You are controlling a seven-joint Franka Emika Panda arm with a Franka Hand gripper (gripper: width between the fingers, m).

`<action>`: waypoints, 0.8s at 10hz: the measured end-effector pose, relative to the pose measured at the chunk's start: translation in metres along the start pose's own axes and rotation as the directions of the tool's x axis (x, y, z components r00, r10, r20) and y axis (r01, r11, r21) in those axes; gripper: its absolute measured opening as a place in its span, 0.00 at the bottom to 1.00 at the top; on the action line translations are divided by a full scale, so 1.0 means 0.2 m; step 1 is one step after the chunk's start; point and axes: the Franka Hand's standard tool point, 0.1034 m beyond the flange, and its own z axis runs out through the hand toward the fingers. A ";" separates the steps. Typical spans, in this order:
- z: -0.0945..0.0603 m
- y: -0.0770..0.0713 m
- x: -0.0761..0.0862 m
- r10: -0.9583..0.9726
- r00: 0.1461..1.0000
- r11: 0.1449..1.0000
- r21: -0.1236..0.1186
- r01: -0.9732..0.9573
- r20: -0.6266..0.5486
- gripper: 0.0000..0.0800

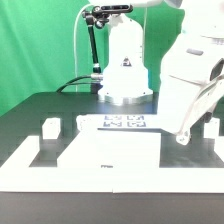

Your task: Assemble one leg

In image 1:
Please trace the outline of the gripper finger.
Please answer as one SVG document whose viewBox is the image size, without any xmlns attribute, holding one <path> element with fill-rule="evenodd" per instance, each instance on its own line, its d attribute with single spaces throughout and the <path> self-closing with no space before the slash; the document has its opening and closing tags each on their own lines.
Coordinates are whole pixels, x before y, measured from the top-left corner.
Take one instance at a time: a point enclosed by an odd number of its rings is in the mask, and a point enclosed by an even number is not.
<svg viewBox="0 0 224 224">
<path fill-rule="evenodd" d="M 191 140 L 191 134 L 189 131 L 186 131 L 180 135 L 176 136 L 176 142 L 186 146 Z"/>
</svg>

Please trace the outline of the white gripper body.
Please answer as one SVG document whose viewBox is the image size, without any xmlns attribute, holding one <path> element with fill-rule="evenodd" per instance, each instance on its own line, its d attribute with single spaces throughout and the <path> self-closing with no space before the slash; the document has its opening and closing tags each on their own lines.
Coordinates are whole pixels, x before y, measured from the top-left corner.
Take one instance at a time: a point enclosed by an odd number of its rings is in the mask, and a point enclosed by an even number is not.
<svg viewBox="0 0 224 224">
<path fill-rule="evenodd" d="M 161 62 L 159 122 L 188 132 L 224 95 L 224 39 L 180 34 Z"/>
</svg>

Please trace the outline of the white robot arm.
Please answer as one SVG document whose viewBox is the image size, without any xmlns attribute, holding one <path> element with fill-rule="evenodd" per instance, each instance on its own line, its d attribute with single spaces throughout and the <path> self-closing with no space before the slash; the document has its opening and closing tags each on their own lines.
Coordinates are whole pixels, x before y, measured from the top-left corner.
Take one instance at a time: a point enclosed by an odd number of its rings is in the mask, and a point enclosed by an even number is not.
<svg viewBox="0 0 224 224">
<path fill-rule="evenodd" d="M 210 116 L 224 96 L 224 0 L 89 0 L 100 27 L 109 19 L 109 63 L 103 71 L 104 101 L 120 104 L 148 90 L 143 65 L 144 32 L 127 14 L 166 3 L 185 12 L 181 33 L 160 68 L 157 123 L 186 145 L 191 127 Z"/>
</svg>

